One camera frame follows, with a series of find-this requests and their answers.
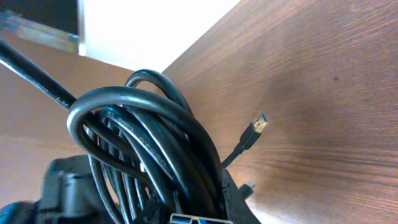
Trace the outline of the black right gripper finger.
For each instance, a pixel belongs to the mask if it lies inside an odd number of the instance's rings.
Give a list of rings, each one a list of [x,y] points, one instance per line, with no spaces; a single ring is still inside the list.
[[[223,201],[226,216],[233,224],[261,224],[248,207],[234,180],[226,169],[222,170]]]

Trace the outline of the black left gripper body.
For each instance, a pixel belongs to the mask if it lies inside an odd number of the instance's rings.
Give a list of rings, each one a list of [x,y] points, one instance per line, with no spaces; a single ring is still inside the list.
[[[120,207],[103,202],[90,157],[77,155],[53,160],[36,202],[19,201],[1,208],[1,223],[123,223]]]

